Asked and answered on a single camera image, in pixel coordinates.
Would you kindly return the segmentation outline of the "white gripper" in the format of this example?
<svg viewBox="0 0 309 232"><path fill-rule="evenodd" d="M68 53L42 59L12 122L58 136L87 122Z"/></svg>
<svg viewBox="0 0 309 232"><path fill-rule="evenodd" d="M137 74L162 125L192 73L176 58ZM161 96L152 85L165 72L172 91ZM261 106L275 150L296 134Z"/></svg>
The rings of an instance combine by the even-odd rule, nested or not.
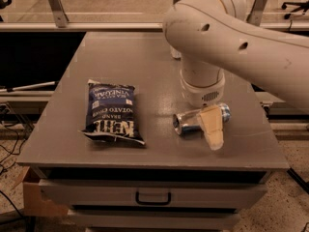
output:
<svg viewBox="0 0 309 232"><path fill-rule="evenodd" d="M182 56L180 71L183 96L194 107L207 106L197 115L204 137L213 151L224 143L222 113L217 103L224 93L224 71L213 65Z"/></svg>

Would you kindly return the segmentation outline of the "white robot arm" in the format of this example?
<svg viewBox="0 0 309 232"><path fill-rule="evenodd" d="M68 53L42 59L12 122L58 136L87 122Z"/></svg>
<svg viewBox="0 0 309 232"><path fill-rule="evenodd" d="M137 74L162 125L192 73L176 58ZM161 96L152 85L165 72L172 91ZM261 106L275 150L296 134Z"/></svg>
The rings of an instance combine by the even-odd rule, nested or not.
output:
<svg viewBox="0 0 309 232"><path fill-rule="evenodd" d="M181 0L163 18L166 41L182 57L183 96L213 150L223 146L224 71L309 112L309 39L244 21L246 0ZM208 95L215 94L209 100Z"/></svg>

